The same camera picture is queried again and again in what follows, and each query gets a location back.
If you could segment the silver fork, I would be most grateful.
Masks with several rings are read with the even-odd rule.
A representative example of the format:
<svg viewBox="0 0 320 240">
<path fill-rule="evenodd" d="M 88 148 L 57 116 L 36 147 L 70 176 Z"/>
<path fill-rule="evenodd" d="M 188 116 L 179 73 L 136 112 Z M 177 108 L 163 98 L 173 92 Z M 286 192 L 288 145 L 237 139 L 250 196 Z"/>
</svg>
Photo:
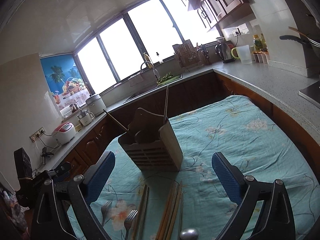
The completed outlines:
<svg viewBox="0 0 320 240">
<path fill-rule="evenodd" d="M 104 226 L 104 224 L 105 224 L 107 213 L 108 213 L 108 210 L 109 210 L 111 205 L 112 205 L 112 201 L 108 200 L 101 207 L 101 214 L 102 214 L 101 226 Z"/>
<path fill-rule="evenodd" d="M 133 209 L 129 215 L 126 217 L 126 219 L 124 220 L 124 227 L 126 230 L 126 235 L 125 235 L 125 240 L 128 240 L 129 237 L 129 230 L 131 229 L 132 223 L 136 217 L 136 215 L 138 214 L 138 210 Z"/>
</svg>

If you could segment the metal chopstick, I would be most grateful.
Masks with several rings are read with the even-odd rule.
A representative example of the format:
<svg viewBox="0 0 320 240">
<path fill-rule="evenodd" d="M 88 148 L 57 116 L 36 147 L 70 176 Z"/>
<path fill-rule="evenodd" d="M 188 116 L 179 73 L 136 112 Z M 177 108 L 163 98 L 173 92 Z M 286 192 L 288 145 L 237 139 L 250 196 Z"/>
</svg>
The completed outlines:
<svg viewBox="0 0 320 240">
<path fill-rule="evenodd" d="M 145 198 L 145 201 L 144 201 L 142 214 L 141 214 L 141 217 L 140 217 L 140 220 L 139 220 L 138 237 L 137 237 L 138 240 L 142 239 L 144 222 L 145 222 L 145 215 L 146 215 L 146 208 L 147 208 L 147 204 L 148 204 L 148 197 L 149 197 L 149 187 L 148 187 L 148 191 L 146 193 L 146 198 Z"/>
<path fill-rule="evenodd" d="M 183 224 L 183 202 L 184 202 L 184 193 L 181 193 L 181 200 L 180 200 L 180 216 L 179 216 L 179 224 L 178 224 L 178 235 L 177 239 L 180 240 L 180 233 L 182 231 L 182 224 Z"/>
</svg>

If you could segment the silver metal spoon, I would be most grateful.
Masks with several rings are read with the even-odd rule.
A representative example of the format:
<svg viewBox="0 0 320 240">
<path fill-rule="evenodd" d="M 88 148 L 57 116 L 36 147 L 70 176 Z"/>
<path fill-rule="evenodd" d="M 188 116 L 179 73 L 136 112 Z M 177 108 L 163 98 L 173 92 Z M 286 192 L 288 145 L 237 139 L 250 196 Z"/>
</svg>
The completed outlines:
<svg viewBox="0 0 320 240">
<path fill-rule="evenodd" d="M 180 232 L 180 240 L 198 240 L 199 231 L 196 228 L 186 228 Z"/>
</svg>

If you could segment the kitchen sink basin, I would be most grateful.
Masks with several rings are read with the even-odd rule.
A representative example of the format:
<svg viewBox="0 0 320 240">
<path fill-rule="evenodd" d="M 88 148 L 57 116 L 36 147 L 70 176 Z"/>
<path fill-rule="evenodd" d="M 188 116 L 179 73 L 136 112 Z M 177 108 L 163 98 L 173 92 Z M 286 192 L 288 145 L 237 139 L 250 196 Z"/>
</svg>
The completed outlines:
<svg viewBox="0 0 320 240">
<path fill-rule="evenodd" d="M 157 88 L 158 88 L 158 86 L 157 86 L 156 84 L 151 85 L 151 86 L 146 87 L 146 88 L 143 88 L 142 90 L 140 90 L 140 91 L 135 92 L 134 94 L 132 94 L 128 99 L 126 99 L 126 100 L 124 101 L 124 103 L 127 103 L 128 101 L 130 101 L 130 100 L 132 100 L 132 99 L 134 99 L 134 98 L 136 98 L 136 97 L 138 97 L 138 96 L 140 96 L 140 95 L 142 95 L 142 94 L 148 93 L 149 91 L 155 90 L 155 89 L 157 89 Z"/>
</svg>

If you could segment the red white rice cooker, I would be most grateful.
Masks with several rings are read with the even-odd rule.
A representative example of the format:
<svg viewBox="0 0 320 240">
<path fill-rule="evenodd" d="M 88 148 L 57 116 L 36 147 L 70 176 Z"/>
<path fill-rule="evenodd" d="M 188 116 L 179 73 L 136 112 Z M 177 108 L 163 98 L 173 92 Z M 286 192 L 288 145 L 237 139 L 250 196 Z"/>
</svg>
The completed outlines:
<svg viewBox="0 0 320 240">
<path fill-rule="evenodd" d="M 69 143 L 76 135 L 76 130 L 71 122 L 65 122 L 58 126 L 53 132 L 52 137 L 59 145 Z"/>
</svg>

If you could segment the small white electric pot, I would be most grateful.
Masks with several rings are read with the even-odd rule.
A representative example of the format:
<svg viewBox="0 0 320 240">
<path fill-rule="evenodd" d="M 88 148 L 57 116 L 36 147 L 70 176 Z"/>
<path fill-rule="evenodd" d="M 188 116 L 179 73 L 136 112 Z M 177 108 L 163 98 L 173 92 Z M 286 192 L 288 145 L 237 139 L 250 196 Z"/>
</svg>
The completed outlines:
<svg viewBox="0 0 320 240">
<path fill-rule="evenodd" d="M 87 109 L 84 111 L 80 110 L 77 118 L 82 126 L 88 126 L 95 118 L 95 115 Z"/>
</svg>

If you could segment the large white rice cooker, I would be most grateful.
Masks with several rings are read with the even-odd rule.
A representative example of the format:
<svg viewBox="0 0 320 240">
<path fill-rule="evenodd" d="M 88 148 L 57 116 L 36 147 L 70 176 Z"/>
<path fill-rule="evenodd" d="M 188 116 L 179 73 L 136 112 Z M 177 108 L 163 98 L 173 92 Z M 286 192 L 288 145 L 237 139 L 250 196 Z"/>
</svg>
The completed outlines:
<svg viewBox="0 0 320 240">
<path fill-rule="evenodd" d="M 95 116 L 103 114 L 104 110 L 106 110 L 106 105 L 99 94 L 94 94 L 90 96 L 86 100 L 86 105 L 90 112 L 92 112 Z"/>
</svg>

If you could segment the tropical fruit window poster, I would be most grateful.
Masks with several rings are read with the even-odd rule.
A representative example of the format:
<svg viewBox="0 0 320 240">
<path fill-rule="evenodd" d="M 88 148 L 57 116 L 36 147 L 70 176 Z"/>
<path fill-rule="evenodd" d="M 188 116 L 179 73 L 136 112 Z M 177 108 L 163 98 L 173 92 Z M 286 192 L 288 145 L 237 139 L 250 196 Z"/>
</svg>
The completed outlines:
<svg viewBox="0 0 320 240">
<path fill-rule="evenodd" d="M 44 76 L 60 111 L 72 104 L 82 106 L 89 91 L 75 64 L 73 55 L 57 55 L 40 59 Z"/>
</svg>

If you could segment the green vegetables in sink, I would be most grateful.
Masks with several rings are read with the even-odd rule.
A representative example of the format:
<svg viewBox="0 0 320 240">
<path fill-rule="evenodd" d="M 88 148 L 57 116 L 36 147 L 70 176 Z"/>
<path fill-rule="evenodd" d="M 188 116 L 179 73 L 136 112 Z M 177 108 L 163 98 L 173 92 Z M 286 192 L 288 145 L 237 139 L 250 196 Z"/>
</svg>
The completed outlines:
<svg viewBox="0 0 320 240">
<path fill-rule="evenodd" d="M 169 81 L 171 79 L 175 79 L 175 78 L 178 78 L 179 76 L 175 76 L 173 75 L 171 72 L 168 72 L 167 74 L 165 74 L 163 77 L 160 77 L 157 81 L 157 84 L 161 84 L 161 83 L 164 83 L 166 81 Z"/>
</svg>

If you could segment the chrome sink faucet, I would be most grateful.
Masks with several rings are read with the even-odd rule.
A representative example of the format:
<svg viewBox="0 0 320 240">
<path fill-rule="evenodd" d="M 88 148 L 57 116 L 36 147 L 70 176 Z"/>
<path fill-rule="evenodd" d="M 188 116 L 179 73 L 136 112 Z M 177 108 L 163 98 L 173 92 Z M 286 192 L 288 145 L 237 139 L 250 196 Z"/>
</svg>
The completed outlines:
<svg viewBox="0 0 320 240">
<path fill-rule="evenodd" d="M 154 67 L 153 63 L 151 61 L 144 61 L 141 66 L 140 66 L 140 74 L 143 74 L 144 70 L 143 70 L 143 66 L 146 65 L 147 69 L 151 69 L 153 71 L 153 74 L 156 78 L 157 81 L 159 81 L 160 78 L 160 74 L 158 72 L 158 70 Z"/>
</svg>

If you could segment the wooden dish rack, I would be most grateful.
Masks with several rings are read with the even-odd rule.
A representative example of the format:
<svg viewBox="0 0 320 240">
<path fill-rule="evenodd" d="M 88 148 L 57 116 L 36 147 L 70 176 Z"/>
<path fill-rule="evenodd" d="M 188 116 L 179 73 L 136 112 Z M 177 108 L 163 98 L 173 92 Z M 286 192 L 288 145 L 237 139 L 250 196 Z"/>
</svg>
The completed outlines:
<svg viewBox="0 0 320 240">
<path fill-rule="evenodd" d="M 200 62 L 199 55 L 190 40 L 186 40 L 182 44 L 175 44 L 172 47 L 175 52 L 175 59 L 181 68 L 195 66 Z"/>
</svg>

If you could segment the black knife block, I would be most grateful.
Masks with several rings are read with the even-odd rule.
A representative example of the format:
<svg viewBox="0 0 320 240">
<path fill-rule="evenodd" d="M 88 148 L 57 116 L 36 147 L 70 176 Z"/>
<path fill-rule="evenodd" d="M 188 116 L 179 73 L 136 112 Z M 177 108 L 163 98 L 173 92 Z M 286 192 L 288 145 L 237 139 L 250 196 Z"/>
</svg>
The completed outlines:
<svg viewBox="0 0 320 240">
<path fill-rule="evenodd" d="M 204 44 L 197 47 L 197 54 L 202 64 L 210 65 L 209 51 Z"/>
</svg>

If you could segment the dish soap bottle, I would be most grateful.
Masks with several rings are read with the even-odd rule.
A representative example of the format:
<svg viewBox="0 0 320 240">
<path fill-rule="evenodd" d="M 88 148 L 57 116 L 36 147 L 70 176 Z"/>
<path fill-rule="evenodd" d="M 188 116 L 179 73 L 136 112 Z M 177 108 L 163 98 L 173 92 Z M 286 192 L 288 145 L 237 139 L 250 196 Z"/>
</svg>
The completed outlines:
<svg viewBox="0 0 320 240">
<path fill-rule="evenodd" d="M 143 55 L 144 55 L 144 59 L 145 59 L 146 64 L 148 65 L 148 67 L 150 69 L 152 69 L 153 68 L 153 63 L 151 61 L 151 58 L 149 57 L 149 55 L 147 53 L 143 53 Z"/>
</svg>

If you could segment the yellow oil bottle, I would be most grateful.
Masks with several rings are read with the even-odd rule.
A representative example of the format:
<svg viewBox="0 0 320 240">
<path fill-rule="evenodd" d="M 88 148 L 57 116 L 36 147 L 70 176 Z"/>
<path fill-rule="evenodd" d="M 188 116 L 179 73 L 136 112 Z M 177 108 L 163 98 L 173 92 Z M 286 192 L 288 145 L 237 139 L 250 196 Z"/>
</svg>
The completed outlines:
<svg viewBox="0 0 320 240">
<path fill-rule="evenodd" d="M 261 51 L 263 49 L 263 44 L 261 42 L 259 35 L 257 34 L 253 35 L 253 43 L 256 51 Z"/>
</svg>

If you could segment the wall power socket left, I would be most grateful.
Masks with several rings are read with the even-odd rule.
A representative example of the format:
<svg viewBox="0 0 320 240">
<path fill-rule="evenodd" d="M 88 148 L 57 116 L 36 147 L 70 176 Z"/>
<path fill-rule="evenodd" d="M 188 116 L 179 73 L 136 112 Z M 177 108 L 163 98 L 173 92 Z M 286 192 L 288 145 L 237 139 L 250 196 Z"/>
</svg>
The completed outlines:
<svg viewBox="0 0 320 240">
<path fill-rule="evenodd" d="M 35 142 L 37 139 L 39 139 L 40 136 L 44 135 L 45 133 L 46 133 L 46 130 L 44 129 L 44 127 L 41 127 L 35 133 L 33 133 L 29 138 L 31 142 Z"/>
</svg>

